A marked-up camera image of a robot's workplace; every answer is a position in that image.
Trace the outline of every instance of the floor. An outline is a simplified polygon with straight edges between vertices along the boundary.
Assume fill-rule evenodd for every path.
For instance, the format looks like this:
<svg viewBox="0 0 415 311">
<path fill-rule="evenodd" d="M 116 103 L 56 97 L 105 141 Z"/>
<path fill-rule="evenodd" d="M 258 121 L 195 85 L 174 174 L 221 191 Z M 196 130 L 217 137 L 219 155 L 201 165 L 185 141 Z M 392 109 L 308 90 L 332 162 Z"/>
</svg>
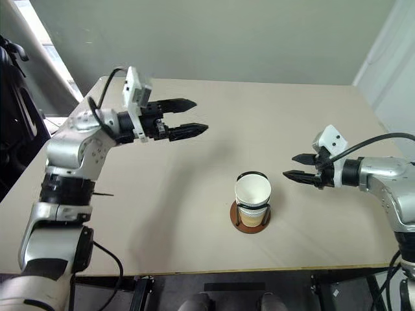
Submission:
<svg viewBox="0 0 415 311">
<path fill-rule="evenodd" d="M 176 311 L 190 295 L 207 292 L 216 302 L 216 311 L 254 311 L 264 292 L 274 292 L 288 310 L 320 311 L 318 298 L 311 291 L 312 273 L 307 270 L 159 275 L 154 277 L 146 310 Z M 7 277 L 0 275 L 0 281 Z M 330 290 L 337 311 L 367 311 L 372 303 L 365 278 L 333 284 Z M 75 310 L 98 310 L 111 293 L 109 289 L 78 284 Z M 119 292 L 106 310 L 129 310 L 131 300 L 130 292 Z"/>
</svg>

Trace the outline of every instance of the black cable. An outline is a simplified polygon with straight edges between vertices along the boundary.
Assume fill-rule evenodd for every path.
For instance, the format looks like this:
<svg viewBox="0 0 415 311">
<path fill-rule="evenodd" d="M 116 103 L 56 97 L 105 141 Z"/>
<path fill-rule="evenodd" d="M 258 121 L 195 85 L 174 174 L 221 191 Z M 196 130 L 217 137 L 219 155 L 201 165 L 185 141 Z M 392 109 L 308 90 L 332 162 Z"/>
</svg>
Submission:
<svg viewBox="0 0 415 311">
<path fill-rule="evenodd" d="M 390 284 L 390 280 L 394 277 L 394 275 L 396 274 L 396 272 L 401 268 L 401 264 L 397 264 L 396 267 L 394 267 L 395 261 L 396 259 L 400 256 L 401 252 L 397 251 L 395 253 L 395 255 L 392 257 L 390 263 L 389 263 L 389 267 L 388 267 L 388 273 L 386 274 L 386 279 L 384 281 L 384 283 L 382 284 L 382 286 L 379 289 L 379 293 L 377 294 L 376 298 L 372 301 L 372 305 L 370 307 L 370 310 L 373 311 L 375 310 L 375 304 L 376 302 L 382 297 L 382 293 L 385 290 L 385 288 L 389 287 Z"/>
<path fill-rule="evenodd" d="M 93 117 L 95 118 L 95 120 L 98 122 L 98 124 L 101 126 L 101 128 L 102 128 L 102 130 L 108 135 L 108 136 L 110 136 L 113 140 L 115 140 L 115 134 L 114 134 L 114 132 L 111 130 L 111 128 L 108 126 L 108 125 L 106 125 L 106 124 L 104 124 L 102 121 L 101 121 L 101 119 L 99 118 L 99 116 L 97 115 L 97 110 L 98 110 L 98 107 L 97 107 L 97 105 L 96 105 L 96 103 L 95 103 L 95 101 L 94 101 L 94 99 L 92 98 L 92 97 L 90 97 L 90 96 L 88 96 L 87 97 L 87 100 L 88 100 L 88 105 L 89 105 L 89 108 L 91 109 L 91 112 L 92 112 L 92 115 L 93 115 Z"/>
<path fill-rule="evenodd" d="M 389 134 L 383 134 L 383 135 L 379 135 L 379 136 L 375 136 L 372 138 L 369 138 L 359 144 L 356 144 L 353 147 L 350 147 L 349 149 L 343 151 L 341 154 L 338 154 L 334 157 L 332 157 L 331 159 L 327 160 L 326 162 L 320 164 L 317 166 L 318 170 L 322 170 L 326 167 L 329 167 L 330 165 L 332 165 L 335 161 L 341 159 L 342 157 L 347 156 L 348 154 L 351 154 L 352 152 L 368 146 L 369 144 L 373 144 L 376 141 L 382 141 L 383 139 L 389 139 L 389 138 L 406 138 L 406 139 L 410 139 L 412 141 L 415 141 L 415 135 L 412 134 L 408 134 L 408 133 L 389 133 Z"/>
<path fill-rule="evenodd" d="M 72 274 L 69 285 L 70 285 L 70 290 L 69 290 L 68 311 L 74 311 L 74 307 L 75 307 L 75 274 Z"/>
<path fill-rule="evenodd" d="M 116 284 L 114 286 L 114 291 L 113 291 L 112 295 L 103 304 L 103 306 L 98 309 L 98 311 L 103 311 L 110 304 L 110 302 L 112 301 L 112 299 L 114 298 L 114 296 L 118 292 L 119 287 L 121 286 L 121 283 L 123 281 L 124 268 L 123 268 L 123 264 L 121 264 L 121 261 L 117 258 L 117 256 L 115 256 L 113 253 L 111 253 L 110 251 L 108 251 L 104 246 L 101 246 L 100 244 L 96 243 L 96 241 L 93 241 L 93 245 L 94 246 L 97 246 L 101 251 L 109 254 L 109 256 L 111 256 L 113 258 L 113 260 L 116 261 L 116 263 L 118 265 L 118 268 L 119 268 L 118 281 L 116 282 Z"/>
<path fill-rule="evenodd" d="M 102 106 L 102 102 L 104 101 L 104 97 L 105 97 L 105 94 L 106 94 L 106 91 L 107 91 L 107 89 L 108 89 L 108 86 L 110 86 L 110 83 L 111 83 L 111 80 L 112 80 L 112 78 L 115 76 L 115 74 L 118 72 L 118 71 L 126 71 L 125 70 L 125 68 L 123 68 L 123 67 L 116 67 L 111 73 L 110 73 L 110 75 L 108 76 L 108 79 L 106 80 L 106 82 L 105 82 L 105 86 L 104 86 L 104 89 L 102 90 L 102 93 L 101 93 L 101 97 L 100 97 L 100 99 L 99 99 L 99 101 L 98 101 L 98 109 L 100 109 L 101 108 L 101 106 Z"/>
</svg>

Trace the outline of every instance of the wooden table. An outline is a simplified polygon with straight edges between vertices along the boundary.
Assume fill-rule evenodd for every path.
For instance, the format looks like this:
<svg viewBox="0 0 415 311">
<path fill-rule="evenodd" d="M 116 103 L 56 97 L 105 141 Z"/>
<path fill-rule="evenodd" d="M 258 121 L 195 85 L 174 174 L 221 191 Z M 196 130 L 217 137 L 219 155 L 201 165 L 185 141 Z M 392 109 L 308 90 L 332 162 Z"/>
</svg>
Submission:
<svg viewBox="0 0 415 311">
<path fill-rule="evenodd" d="M 100 79 L 89 92 L 96 100 Z M 123 78 L 111 84 L 105 108 L 121 107 Z M 209 125 L 174 143 L 136 141 L 108 154 L 88 226 L 113 251 L 126 274 L 289 270 L 384 266 L 397 249 L 381 204 L 352 187 L 321 191 L 283 177 L 291 161 L 333 124 L 350 145 L 384 133 L 352 86 L 256 84 L 154 79 L 152 100 L 184 97 L 198 103 L 165 122 Z M 74 111 L 87 108 L 83 101 Z M 357 156 L 400 156 L 392 141 Z M 18 249 L 44 176 L 43 149 L 0 204 L 0 272 L 17 273 Z M 256 235 L 229 217 L 236 177 L 264 172 L 272 184 L 272 219 Z M 94 250 L 86 275 L 116 275 L 111 258 Z"/>
</svg>

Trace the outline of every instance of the cork coaster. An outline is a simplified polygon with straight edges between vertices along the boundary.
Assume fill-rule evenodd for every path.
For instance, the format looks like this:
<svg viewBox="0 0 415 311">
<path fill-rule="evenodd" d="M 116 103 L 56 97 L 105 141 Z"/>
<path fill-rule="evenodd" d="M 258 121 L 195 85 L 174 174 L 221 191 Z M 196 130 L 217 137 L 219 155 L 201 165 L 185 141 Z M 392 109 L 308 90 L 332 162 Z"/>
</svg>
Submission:
<svg viewBox="0 0 415 311">
<path fill-rule="evenodd" d="M 265 223 L 265 225 L 259 225 L 257 227 L 246 227 L 241 219 L 239 219 L 239 225 L 236 225 L 236 202 L 234 201 L 232 203 L 231 209 L 230 209 L 230 217 L 231 217 L 231 222 L 233 224 L 233 226 L 238 229 L 240 232 L 243 233 L 249 233 L 249 234 L 253 234 L 253 233 L 258 233 L 261 232 L 262 230 L 264 230 L 268 224 L 270 223 L 270 219 L 271 219 L 271 210 L 268 211 L 268 216 L 265 215 L 264 217 L 267 217 L 267 222 Z"/>
</svg>

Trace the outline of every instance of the table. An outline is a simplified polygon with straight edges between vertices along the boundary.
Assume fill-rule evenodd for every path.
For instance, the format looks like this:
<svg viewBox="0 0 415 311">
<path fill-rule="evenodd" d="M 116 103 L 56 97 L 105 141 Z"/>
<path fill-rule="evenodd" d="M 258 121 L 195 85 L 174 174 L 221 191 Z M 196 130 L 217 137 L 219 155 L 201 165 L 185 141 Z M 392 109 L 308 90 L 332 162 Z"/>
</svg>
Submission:
<svg viewBox="0 0 415 311">
<path fill-rule="evenodd" d="M 121 107 L 116 78 L 103 107 Z M 98 99 L 105 78 L 89 92 Z M 352 187 L 318 190 L 283 177 L 301 169 L 291 161 L 313 152 L 318 132 L 333 124 L 350 145 L 384 133 L 353 86 L 258 84 L 154 79 L 152 100 L 184 97 L 198 103 L 165 122 L 209 125 L 202 135 L 150 141 L 108 154 L 95 186 L 95 240 L 114 252 L 127 275 L 155 273 L 356 268 L 385 266 L 397 249 L 380 203 Z M 86 109 L 83 101 L 73 113 Z M 392 141 L 357 156 L 401 156 Z M 45 148 L 0 204 L 0 272 L 17 273 L 18 249 L 44 176 Z M 229 217 L 236 177 L 265 173 L 272 184 L 272 219 L 256 235 L 236 230 Z M 84 275 L 117 275 L 113 260 L 93 251 Z"/>
</svg>

